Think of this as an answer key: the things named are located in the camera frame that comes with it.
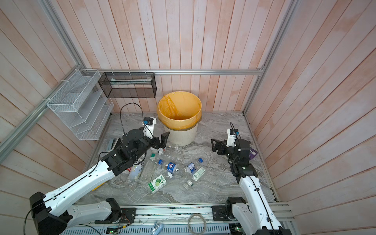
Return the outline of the white cap tall bottle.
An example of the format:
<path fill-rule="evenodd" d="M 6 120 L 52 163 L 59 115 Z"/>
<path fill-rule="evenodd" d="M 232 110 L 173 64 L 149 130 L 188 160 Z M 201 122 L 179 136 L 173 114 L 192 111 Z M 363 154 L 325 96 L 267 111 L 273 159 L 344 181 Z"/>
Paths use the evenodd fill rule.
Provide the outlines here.
<path fill-rule="evenodd" d="M 138 180 L 142 174 L 144 166 L 142 164 L 134 165 L 128 175 L 127 183 L 130 187 L 136 187 Z"/>

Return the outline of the blue label crushed bottle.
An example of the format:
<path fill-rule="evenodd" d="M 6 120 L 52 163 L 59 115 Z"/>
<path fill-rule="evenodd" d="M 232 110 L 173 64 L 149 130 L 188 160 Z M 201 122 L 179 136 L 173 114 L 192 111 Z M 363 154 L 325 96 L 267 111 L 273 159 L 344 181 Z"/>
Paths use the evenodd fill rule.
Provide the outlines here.
<path fill-rule="evenodd" d="M 172 174 L 181 174 L 183 172 L 182 166 L 177 164 L 176 162 L 168 162 L 160 159 L 157 161 L 157 165 L 160 168 L 165 169 Z"/>

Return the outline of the green cap clear bottle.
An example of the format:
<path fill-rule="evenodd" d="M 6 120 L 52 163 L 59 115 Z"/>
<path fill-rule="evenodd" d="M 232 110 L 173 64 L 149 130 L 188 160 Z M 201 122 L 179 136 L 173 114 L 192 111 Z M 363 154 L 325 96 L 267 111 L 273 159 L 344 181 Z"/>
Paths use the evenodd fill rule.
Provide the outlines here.
<path fill-rule="evenodd" d="M 143 172 L 141 174 L 141 182 L 149 182 L 153 176 L 154 168 L 158 163 L 158 157 L 156 156 L 155 153 L 152 153 L 150 158 L 146 161 Z"/>

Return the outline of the green lime label bottle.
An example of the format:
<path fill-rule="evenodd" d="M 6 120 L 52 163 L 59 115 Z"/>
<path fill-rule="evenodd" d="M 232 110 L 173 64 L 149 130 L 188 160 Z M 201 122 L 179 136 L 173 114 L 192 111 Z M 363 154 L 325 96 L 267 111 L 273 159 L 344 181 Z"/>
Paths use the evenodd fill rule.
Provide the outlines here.
<path fill-rule="evenodd" d="M 155 192 L 159 191 L 161 188 L 163 188 L 164 186 L 166 186 L 167 183 L 172 178 L 173 178 L 172 173 L 167 171 L 167 172 L 157 176 L 151 182 L 149 182 L 147 187 L 148 187 L 148 189 L 150 190 L 151 193 L 155 193 Z"/>

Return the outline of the green text bottle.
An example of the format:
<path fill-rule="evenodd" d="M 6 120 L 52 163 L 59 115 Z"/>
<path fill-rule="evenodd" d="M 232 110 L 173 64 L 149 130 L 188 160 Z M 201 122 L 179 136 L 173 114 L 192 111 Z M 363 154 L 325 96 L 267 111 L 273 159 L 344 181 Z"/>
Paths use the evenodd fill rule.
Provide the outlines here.
<path fill-rule="evenodd" d="M 206 170 L 201 167 L 199 170 L 197 170 L 191 178 L 189 178 L 185 183 L 184 183 L 184 188 L 186 190 L 189 190 L 193 185 L 195 185 L 200 178 L 205 174 Z"/>

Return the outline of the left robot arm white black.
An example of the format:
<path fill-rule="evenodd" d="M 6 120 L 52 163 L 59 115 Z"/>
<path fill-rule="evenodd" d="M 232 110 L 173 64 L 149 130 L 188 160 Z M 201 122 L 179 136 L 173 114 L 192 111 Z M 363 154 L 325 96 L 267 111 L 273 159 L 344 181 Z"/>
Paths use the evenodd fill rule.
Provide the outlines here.
<path fill-rule="evenodd" d="M 32 216 L 37 233 L 59 235 L 66 228 L 87 222 L 120 222 L 123 219 L 121 208 L 113 198 L 87 205 L 75 203 L 96 187 L 139 163 L 138 159 L 150 148 L 165 148 L 168 136 L 169 132 L 154 137 L 143 128 L 133 129 L 82 175 L 51 192 L 32 195 L 28 215 Z"/>

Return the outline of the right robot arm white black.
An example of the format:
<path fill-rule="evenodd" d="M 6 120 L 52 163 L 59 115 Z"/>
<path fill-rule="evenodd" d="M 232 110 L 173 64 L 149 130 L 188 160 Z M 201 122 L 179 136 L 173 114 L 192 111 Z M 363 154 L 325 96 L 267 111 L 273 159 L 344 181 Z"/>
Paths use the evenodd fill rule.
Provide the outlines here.
<path fill-rule="evenodd" d="M 227 157 L 232 175 L 245 194 L 242 197 L 229 197 L 226 213 L 230 220 L 237 220 L 247 235 L 290 235 L 271 210 L 260 186 L 258 174 L 250 163 L 250 142 L 235 139 L 231 144 L 211 139 L 212 151 Z"/>

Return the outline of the cream waste bin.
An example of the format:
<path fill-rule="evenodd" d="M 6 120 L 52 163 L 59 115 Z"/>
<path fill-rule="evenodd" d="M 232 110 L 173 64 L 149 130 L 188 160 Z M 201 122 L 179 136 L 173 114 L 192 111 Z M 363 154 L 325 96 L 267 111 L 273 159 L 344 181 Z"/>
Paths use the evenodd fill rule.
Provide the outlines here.
<path fill-rule="evenodd" d="M 168 141 L 178 146 L 187 146 L 191 144 L 196 137 L 197 128 L 198 123 L 195 126 L 184 130 L 172 130 L 164 126 L 165 131 L 169 132 Z"/>

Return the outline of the yellow bin liner bag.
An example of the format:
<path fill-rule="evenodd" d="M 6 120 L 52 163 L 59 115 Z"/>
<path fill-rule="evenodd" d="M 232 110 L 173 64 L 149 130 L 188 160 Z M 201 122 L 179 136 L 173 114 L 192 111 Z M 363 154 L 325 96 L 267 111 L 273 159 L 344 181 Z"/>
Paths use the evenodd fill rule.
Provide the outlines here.
<path fill-rule="evenodd" d="M 163 96 L 157 106 L 158 118 L 171 130 L 185 130 L 198 124 L 202 117 L 202 102 L 194 94 L 177 91 Z"/>

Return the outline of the purple framed card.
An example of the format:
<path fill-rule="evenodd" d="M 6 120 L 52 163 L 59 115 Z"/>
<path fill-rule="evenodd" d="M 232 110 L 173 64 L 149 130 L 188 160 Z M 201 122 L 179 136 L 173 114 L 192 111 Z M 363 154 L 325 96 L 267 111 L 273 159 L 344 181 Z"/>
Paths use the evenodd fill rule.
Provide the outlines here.
<path fill-rule="evenodd" d="M 257 155 L 258 155 L 258 152 L 255 149 L 250 148 L 249 160 L 254 159 Z"/>

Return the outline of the black smartphone white case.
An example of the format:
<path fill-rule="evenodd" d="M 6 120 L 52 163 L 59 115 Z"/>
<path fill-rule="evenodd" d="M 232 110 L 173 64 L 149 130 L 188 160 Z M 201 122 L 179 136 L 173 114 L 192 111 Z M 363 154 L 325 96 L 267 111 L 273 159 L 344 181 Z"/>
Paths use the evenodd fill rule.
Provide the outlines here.
<path fill-rule="evenodd" d="M 121 138 L 112 138 L 110 139 L 108 146 L 107 146 L 107 152 L 111 152 L 114 149 L 116 149 L 118 146 L 121 145 Z"/>

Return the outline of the clear bottle white cap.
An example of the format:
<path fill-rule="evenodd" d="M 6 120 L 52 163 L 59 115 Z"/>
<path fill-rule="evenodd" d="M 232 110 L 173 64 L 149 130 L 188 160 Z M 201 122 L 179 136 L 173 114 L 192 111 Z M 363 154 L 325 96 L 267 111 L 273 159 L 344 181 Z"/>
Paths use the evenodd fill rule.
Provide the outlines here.
<path fill-rule="evenodd" d="M 168 146 L 159 150 L 158 156 L 163 160 L 182 163 L 186 160 L 186 149 L 182 146 Z"/>

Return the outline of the blue cap crushed bottle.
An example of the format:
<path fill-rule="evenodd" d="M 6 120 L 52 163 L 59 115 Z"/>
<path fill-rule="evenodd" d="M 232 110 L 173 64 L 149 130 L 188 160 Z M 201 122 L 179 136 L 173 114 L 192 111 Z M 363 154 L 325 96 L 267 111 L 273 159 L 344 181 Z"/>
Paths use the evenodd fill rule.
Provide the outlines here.
<path fill-rule="evenodd" d="M 182 174 L 184 177 L 192 176 L 194 173 L 196 173 L 203 164 L 203 159 L 198 158 L 195 162 L 190 162 L 184 165 Z"/>

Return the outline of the yellow calculator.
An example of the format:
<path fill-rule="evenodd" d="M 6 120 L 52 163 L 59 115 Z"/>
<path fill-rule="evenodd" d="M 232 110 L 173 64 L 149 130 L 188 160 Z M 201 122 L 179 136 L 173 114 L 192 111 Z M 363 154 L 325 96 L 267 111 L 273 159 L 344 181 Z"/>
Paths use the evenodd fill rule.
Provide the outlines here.
<path fill-rule="evenodd" d="M 107 183 L 107 182 L 104 182 L 104 183 L 98 185 L 97 187 L 93 188 L 92 191 L 96 191 L 98 188 L 100 188 L 100 187 L 101 187 L 102 185 L 104 185 L 105 183 Z"/>

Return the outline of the black mesh basket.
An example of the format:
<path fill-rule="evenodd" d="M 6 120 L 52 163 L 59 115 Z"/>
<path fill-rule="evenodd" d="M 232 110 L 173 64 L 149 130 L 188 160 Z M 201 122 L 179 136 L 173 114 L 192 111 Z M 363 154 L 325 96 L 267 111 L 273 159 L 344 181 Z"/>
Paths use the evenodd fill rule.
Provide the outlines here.
<path fill-rule="evenodd" d="M 157 93 L 156 79 L 152 72 L 104 72 L 99 85 L 110 99 L 151 99 Z"/>

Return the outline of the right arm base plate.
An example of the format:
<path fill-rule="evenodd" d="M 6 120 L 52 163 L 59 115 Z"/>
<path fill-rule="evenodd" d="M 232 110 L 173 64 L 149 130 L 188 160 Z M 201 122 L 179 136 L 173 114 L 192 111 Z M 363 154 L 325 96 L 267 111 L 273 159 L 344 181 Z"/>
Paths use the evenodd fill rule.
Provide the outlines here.
<path fill-rule="evenodd" d="M 212 218 L 214 221 L 230 221 L 235 218 L 230 213 L 227 206 L 212 206 Z"/>

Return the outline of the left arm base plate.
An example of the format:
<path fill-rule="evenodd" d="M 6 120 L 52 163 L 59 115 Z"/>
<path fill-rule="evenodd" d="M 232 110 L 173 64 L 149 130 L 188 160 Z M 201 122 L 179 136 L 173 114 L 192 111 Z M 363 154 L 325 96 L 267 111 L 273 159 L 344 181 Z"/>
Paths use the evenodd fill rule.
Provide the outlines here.
<path fill-rule="evenodd" d="M 96 220 L 95 224 L 132 224 L 136 216 L 136 208 L 121 208 L 119 211 L 111 212 L 105 220 Z"/>

